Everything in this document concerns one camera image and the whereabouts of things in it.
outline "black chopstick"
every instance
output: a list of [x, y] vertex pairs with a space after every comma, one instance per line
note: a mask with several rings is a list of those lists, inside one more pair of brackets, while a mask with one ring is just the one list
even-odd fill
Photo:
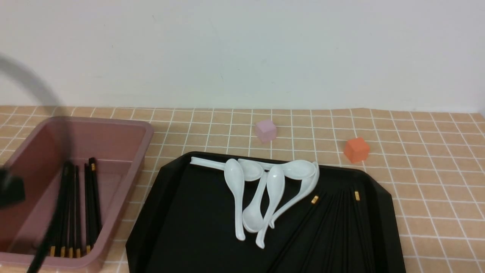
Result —
[[99, 205], [99, 189], [97, 184], [97, 163], [94, 157], [89, 159], [89, 166], [91, 167], [91, 186], [93, 187], [93, 199], [95, 205], [95, 216], [96, 216], [96, 238], [99, 236], [101, 232], [102, 224], [101, 224], [101, 209]]
[[81, 258], [81, 196], [79, 186], [79, 166], [76, 166], [74, 176], [74, 213], [76, 214], [75, 226], [76, 226], [76, 242], [74, 248], [76, 249], [76, 258]]

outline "spoon handle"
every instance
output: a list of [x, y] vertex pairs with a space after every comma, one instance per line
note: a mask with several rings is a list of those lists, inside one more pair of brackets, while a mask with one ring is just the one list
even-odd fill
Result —
[[244, 234], [243, 228], [243, 199], [234, 197], [234, 219], [235, 219], [235, 229], [236, 229], [236, 238], [239, 241], [246, 240], [246, 235]]
[[203, 159], [203, 158], [194, 157], [194, 156], [191, 157], [190, 164], [203, 166], [207, 168], [213, 168], [221, 171], [224, 171], [224, 167], [226, 166], [226, 164], [222, 162], [212, 161], [212, 160]]

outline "pink cube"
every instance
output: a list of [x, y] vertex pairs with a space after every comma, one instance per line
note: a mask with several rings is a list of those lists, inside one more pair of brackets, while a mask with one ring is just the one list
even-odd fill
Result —
[[276, 126], [271, 119], [263, 120], [255, 125], [256, 135], [261, 142], [268, 142], [276, 138]]

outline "orange block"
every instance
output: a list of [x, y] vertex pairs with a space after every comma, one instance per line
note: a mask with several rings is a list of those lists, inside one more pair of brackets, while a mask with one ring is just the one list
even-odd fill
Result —
[[350, 139], [345, 145], [344, 155], [352, 163], [357, 163], [359, 161], [366, 160], [369, 156], [371, 148], [361, 137]]

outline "ceramic spoon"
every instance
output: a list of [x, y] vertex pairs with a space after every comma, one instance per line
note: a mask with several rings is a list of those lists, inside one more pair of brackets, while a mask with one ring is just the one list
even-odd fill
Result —
[[[247, 159], [240, 159], [240, 162], [252, 161]], [[283, 164], [271, 164], [265, 162], [254, 161], [263, 167], [265, 170], [271, 169], [275, 165], [281, 166], [286, 177], [294, 180], [302, 180], [304, 178], [310, 177], [315, 173], [315, 165], [306, 160], [294, 160]]]
[[258, 188], [254, 193], [253, 200], [242, 212], [242, 224], [250, 233], [256, 233], [263, 227], [263, 216], [261, 215], [261, 199], [266, 188], [268, 173], [264, 172], [259, 180]]
[[[191, 157], [190, 164], [212, 168], [216, 170], [221, 170], [221, 171], [224, 171], [226, 169], [225, 163], [203, 159], [199, 157], [194, 157], [194, 156]], [[258, 180], [259, 178], [261, 178], [264, 172], [263, 168], [260, 165], [254, 164], [251, 161], [240, 161], [239, 164], [242, 167], [245, 181]]]
[[315, 165], [315, 174], [311, 177], [307, 177], [302, 180], [301, 186], [300, 186], [300, 191], [298, 192], [297, 195], [295, 195], [291, 200], [289, 200], [286, 204], [284, 204], [277, 212], [273, 214], [273, 217], [271, 217], [270, 221], [270, 227], [275, 228], [275, 221], [278, 219], [278, 217], [281, 216], [285, 211], [287, 211], [291, 206], [305, 198], [307, 195], [309, 195], [314, 189], [315, 186], [318, 183], [318, 178], [320, 177], [320, 168], [318, 167], [317, 162], [313, 162], [313, 165]]
[[236, 238], [240, 241], [244, 241], [246, 236], [243, 229], [243, 195], [244, 195], [244, 174], [241, 165], [233, 158], [226, 162], [224, 168], [224, 178], [226, 184], [234, 195], [234, 219]]
[[270, 169], [268, 179], [266, 180], [266, 188], [268, 190], [268, 196], [270, 197], [270, 204], [264, 215], [263, 227], [258, 231], [258, 235], [256, 236], [256, 245], [262, 249], [264, 249], [264, 237], [266, 236], [269, 222], [285, 191], [285, 174], [280, 165], [275, 165]]

